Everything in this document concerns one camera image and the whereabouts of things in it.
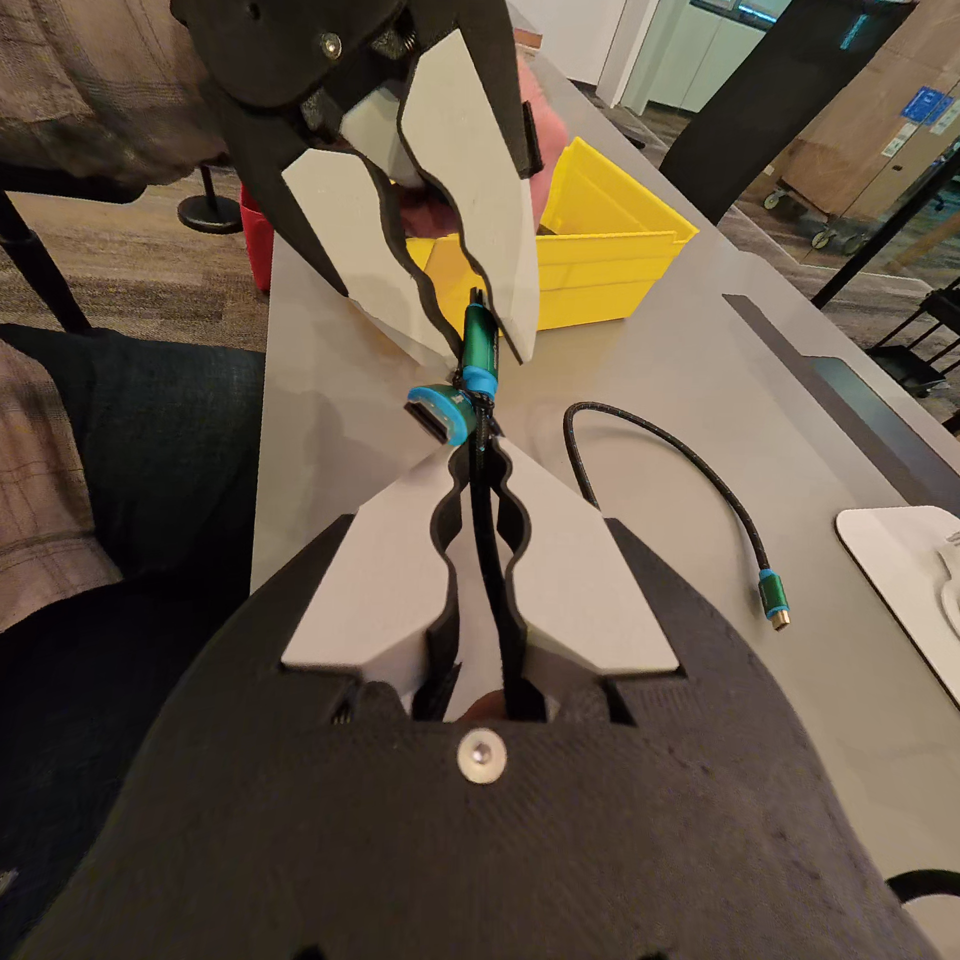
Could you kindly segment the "black office chair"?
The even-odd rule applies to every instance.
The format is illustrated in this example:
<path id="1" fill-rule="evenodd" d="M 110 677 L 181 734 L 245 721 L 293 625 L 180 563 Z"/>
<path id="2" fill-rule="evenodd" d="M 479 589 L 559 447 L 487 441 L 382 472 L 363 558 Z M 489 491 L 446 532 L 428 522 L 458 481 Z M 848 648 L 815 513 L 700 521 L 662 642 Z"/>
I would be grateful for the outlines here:
<path id="1" fill-rule="evenodd" d="M 667 150 L 658 170 L 714 226 L 858 76 L 918 2 L 794 1 Z"/>

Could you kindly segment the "yellow plastic bin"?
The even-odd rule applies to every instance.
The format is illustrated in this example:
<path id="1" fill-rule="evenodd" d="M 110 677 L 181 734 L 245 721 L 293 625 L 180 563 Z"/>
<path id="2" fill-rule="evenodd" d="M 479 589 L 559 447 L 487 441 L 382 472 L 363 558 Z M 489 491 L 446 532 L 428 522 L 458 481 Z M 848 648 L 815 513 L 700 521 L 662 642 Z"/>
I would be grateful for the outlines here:
<path id="1" fill-rule="evenodd" d="M 535 230 L 539 313 L 536 333 L 629 317 L 698 229 L 629 174 L 575 137 L 553 174 Z M 456 330 L 474 271 L 456 234 L 408 240 Z"/>

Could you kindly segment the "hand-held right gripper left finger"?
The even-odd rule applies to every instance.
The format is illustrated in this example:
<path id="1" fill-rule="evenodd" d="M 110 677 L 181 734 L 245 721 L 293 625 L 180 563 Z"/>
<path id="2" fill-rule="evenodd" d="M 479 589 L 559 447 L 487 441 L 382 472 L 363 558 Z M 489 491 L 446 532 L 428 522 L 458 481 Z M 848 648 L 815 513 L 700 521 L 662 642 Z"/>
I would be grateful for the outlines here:
<path id="1" fill-rule="evenodd" d="M 457 575 L 466 450 L 441 448 L 364 503 L 284 650 L 284 667 L 389 685 L 441 721 L 460 664 Z"/>

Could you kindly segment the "person's legs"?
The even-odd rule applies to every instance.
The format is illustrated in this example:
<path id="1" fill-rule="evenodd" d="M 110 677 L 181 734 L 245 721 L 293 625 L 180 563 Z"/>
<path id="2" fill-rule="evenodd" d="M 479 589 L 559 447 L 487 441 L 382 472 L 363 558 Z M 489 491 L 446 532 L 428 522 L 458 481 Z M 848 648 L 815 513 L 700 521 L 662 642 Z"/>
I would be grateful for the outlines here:
<path id="1" fill-rule="evenodd" d="M 2 324 L 53 379 L 121 581 L 2 631 L 2 958 L 100 833 L 165 700 L 247 598 L 265 357 Z"/>

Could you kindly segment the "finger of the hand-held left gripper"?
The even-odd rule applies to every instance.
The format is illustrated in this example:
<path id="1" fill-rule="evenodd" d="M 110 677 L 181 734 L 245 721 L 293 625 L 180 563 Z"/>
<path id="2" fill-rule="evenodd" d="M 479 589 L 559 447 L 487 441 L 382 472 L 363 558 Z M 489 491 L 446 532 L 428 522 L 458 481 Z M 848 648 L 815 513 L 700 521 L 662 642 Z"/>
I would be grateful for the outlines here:
<path id="1" fill-rule="evenodd" d="M 540 313 L 530 186 L 461 30 L 417 59 L 398 126 L 416 168 L 457 213 L 463 254 L 484 280 L 489 309 L 517 362 L 530 362 Z"/>
<path id="2" fill-rule="evenodd" d="M 460 337 L 410 255 L 390 180 L 353 150 L 306 150 L 282 174 L 345 294 L 416 363 L 453 370 Z"/>

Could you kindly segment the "black utility cart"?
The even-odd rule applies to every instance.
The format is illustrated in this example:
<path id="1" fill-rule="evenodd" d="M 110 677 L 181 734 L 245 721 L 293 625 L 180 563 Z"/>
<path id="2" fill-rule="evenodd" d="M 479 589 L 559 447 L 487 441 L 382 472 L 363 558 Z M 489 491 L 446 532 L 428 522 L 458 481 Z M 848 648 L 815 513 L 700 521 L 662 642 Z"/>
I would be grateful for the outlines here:
<path id="1" fill-rule="evenodd" d="M 894 343 L 901 334 L 920 320 L 931 324 L 909 342 Z M 929 357 L 919 350 L 937 333 L 946 337 Z M 867 349 L 867 355 L 894 382 L 915 400 L 927 400 L 940 387 L 947 385 L 951 372 L 958 369 L 959 349 L 959 278 L 928 293 L 915 311 L 891 333 Z"/>

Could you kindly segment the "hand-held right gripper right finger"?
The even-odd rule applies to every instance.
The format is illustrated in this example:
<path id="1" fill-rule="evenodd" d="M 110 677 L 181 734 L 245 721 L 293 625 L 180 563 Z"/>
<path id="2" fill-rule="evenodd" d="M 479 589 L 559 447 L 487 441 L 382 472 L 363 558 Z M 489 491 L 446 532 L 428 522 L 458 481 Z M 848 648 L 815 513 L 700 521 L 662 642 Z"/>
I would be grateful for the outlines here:
<path id="1" fill-rule="evenodd" d="M 490 441 L 490 608 L 510 720 L 679 660 L 600 510 L 512 441 Z"/>

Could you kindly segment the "wheeled cardboard box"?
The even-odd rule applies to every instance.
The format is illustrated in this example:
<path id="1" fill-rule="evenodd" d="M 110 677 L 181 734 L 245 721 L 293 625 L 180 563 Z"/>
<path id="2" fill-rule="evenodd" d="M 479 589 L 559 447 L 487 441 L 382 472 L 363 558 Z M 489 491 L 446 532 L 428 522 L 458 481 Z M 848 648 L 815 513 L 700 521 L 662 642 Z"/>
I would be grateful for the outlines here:
<path id="1" fill-rule="evenodd" d="M 958 139 L 959 3 L 918 2 L 870 63 L 772 165 L 763 207 L 801 261 L 848 257 Z"/>

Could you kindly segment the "black round-base stand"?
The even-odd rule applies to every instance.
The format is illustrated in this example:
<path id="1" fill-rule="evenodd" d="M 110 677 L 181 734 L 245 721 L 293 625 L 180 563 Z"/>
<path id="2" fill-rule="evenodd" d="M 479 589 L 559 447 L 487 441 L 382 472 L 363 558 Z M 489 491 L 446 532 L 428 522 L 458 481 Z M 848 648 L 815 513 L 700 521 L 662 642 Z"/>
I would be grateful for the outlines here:
<path id="1" fill-rule="evenodd" d="M 176 208 L 178 221 L 194 232 L 210 235 L 240 234 L 241 206 L 235 198 L 217 193 L 210 165 L 198 164 L 202 192 L 182 199 Z"/>

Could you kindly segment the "red plastic container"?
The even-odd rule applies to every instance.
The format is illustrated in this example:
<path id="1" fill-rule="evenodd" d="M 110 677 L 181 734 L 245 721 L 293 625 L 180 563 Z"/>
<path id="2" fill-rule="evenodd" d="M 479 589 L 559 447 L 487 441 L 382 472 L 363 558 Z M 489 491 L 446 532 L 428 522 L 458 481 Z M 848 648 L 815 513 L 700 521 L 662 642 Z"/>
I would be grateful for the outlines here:
<path id="1" fill-rule="evenodd" d="M 239 208 L 253 282 L 260 294 L 268 295 L 271 290 L 274 227 L 244 183 L 240 187 Z"/>

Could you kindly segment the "white folding stand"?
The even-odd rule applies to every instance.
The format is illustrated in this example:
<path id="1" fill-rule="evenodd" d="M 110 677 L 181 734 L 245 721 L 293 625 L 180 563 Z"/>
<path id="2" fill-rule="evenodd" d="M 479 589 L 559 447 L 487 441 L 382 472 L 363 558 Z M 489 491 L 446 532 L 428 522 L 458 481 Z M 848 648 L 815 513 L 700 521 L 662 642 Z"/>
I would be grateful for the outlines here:
<path id="1" fill-rule="evenodd" d="M 851 509 L 834 527 L 850 558 L 959 705 L 959 519 L 934 506 Z"/>

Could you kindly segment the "person's left hand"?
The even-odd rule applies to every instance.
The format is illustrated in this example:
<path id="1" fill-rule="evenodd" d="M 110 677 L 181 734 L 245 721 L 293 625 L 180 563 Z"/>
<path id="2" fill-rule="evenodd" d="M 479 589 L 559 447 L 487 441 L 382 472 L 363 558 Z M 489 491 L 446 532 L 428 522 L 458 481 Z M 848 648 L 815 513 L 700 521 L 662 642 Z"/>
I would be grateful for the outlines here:
<path id="1" fill-rule="evenodd" d="M 556 165 L 569 142 L 563 119 L 549 104 L 529 59 L 521 47 L 516 48 L 519 90 L 530 104 L 542 167 L 529 180 L 534 229 L 540 228 Z M 414 238 L 443 238 L 459 232 L 454 209 L 442 192 L 426 183 L 422 187 L 393 187 L 398 198 L 404 234 Z"/>

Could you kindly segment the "black metal stand leg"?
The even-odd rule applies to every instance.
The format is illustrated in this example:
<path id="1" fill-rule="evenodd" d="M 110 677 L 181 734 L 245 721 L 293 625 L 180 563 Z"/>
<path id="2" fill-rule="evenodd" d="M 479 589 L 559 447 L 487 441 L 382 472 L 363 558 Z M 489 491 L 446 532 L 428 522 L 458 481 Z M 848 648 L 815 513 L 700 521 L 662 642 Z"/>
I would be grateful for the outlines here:
<path id="1" fill-rule="evenodd" d="M 67 332 L 85 334 L 92 325 L 41 238 L 1 193 L 1 246 L 30 288 Z"/>

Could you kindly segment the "person's left forearm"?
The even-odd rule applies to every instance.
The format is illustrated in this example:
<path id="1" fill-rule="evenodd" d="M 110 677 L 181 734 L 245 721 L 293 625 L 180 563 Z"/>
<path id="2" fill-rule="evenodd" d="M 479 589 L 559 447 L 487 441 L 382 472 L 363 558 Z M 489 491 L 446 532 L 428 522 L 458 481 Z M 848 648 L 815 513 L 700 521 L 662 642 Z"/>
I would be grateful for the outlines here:
<path id="1" fill-rule="evenodd" d="M 166 1 L 3 1 L 1 159 L 159 186 L 227 147 Z"/>

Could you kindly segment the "black pole stand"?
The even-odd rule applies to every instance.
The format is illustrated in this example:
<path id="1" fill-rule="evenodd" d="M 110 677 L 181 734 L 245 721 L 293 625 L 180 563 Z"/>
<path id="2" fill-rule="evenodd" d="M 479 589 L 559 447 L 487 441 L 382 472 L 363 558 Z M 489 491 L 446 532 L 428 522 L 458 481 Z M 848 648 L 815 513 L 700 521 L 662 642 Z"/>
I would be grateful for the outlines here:
<path id="1" fill-rule="evenodd" d="M 878 256 L 958 175 L 959 151 L 936 166 L 921 186 L 884 221 L 846 263 L 834 272 L 822 288 L 810 297 L 810 304 L 822 309 L 829 304 L 869 263 Z M 904 270 L 958 234 L 958 213 L 932 227 L 891 261 L 895 270 Z"/>

